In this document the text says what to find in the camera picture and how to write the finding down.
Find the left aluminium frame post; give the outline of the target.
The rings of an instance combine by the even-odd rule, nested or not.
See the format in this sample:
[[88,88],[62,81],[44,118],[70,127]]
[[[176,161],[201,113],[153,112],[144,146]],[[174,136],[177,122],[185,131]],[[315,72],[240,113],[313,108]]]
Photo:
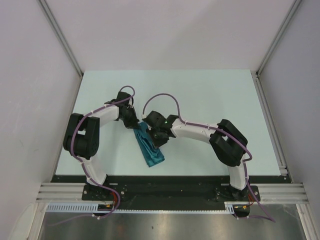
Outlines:
[[76,59],[76,56],[74,55],[74,52],[72,51],[72,48],[70,47],[67,38],[65,37],[53,11],[51,10],[48,2],[46,0],[37,0],[36,1],[42,10],[45,18],[47,19],[50,27],[53,30],[53,33],[55,34],[57,40],[59,41],[63,51],[65,52],[67,58],[69,59],[72,67],[76,71],[77,75],[82,79],[84,76],[84,72],[81,70],[81,67]]

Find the teal satin napkin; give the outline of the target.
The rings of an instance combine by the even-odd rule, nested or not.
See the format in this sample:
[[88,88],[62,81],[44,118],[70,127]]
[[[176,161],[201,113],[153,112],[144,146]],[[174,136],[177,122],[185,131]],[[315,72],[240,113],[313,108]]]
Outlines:
[[141,121],[138,126],[139,128],[133,131],[147,166],[151,168],[162,163],[165,160],[165,156],[160,149],[153,146],[152,139],[147,133],[148,125]]

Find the aluminium frame post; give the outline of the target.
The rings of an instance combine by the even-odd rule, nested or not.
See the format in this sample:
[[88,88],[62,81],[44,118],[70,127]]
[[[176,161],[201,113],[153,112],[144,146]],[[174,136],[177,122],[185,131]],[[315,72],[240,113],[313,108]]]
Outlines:
[[53,11],[51,10],[48,2],[46,0],[37,0],[36,1],[42,10],[45,18],[47,19],[50,27],[53,30],[53,33],[55,34],[57,40],[59,41],[63,51],[65,52],[67,58],[69,59],[72,67],[76,71],[77,75],[82,79],[84,76],[84,72],[81,70],[81,67],[76,59],[76,56],[74,55],[74,52],[72,51],[72,48],[70,47],[67,38],[65,37]]
[[257,77],[259,77],[262,72],[264,71],[266,65],[268,64],[268,62],[270,61],[273,53],[275,52],[276,48],[278,47],[278,45],[280,44],[282,38],[284,37],[288,27],[290,26],[291,22],[293,21],[295,15],[297,14],[300,6],[302,5],[302,3],[304,2],[304,0],[294,0],[287,12],[287,14],[285,15],[282,23],[280,24],[279,29],[277,30],[275,37],[273,38],[273,40],[271,41],[270,46],[268,47],[261,63],[259,64],[257,70],[255,71],[255,75]]

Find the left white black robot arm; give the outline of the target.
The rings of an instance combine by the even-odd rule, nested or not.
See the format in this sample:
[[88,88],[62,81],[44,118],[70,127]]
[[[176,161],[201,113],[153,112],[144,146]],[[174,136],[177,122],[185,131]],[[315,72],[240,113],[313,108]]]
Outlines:
[[100,200],[110,196],[111,188],[104,184],[107,174],[100,167],[97,152],[100,129],[113,121],[121,120],[127,129],[139,129],[134,109],[134,95],[119,91],[117,97],[87,114],[73,113],[69,117],[63,148],[81,165],[87,182],[94,185],[93,194]]

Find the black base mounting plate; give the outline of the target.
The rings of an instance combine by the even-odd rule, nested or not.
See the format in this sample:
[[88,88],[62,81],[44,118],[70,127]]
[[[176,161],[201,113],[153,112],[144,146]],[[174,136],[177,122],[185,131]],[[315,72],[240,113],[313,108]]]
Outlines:
[[81,175],[54,175],[51,182],[83,184],[80,199],[100,201],[105,209],[119,203],[119,210],[210,211],[225,202],[249,205],[260,198],[258,184],[288,184],[283,176],[254,176],[250,187],[233,190],[228,176],[109,176],[104,187],[87,183]]

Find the right aluminium frame post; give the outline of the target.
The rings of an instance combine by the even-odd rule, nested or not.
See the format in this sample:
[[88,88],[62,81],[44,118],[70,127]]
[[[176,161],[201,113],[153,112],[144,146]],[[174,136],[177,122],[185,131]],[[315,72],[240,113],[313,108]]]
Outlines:
[[270,46],[268,47],[261,63],[259,64],[257,70],[255,71],[255,75],[257,77],[259,77],[262,72],[264,71],[266,65],[268,64],[268,62],[270,61],[273,53],[275,52],[276,48],[278,47],[278,45],[280,44],[282,38],[284,37],[288,27],[290,26],[291,22],[293,21],[295,15],[297,14],[300,6],[302,5],[302,3],[304,2],[304,0],[294,0],[287,12],[287,14],[285,15],[282,23],[280,24],[279,29],[277,30],[275,37],[273,38],[273,40],[271,41]]

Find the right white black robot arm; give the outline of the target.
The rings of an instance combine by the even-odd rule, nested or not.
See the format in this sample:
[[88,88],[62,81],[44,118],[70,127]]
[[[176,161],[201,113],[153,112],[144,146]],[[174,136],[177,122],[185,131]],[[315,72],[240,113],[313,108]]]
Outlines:
[[205,125],[182,120],[178,115],[165,118],[156,111],[151,111],[142,120],[147,124],[146,132],[156,148],[165,145],[170,138],[188,138],[211,145],[217,159],[228,168],[231,196],[237,201],[248,196],[249,178],[244,167],[248,140],[229,120]]

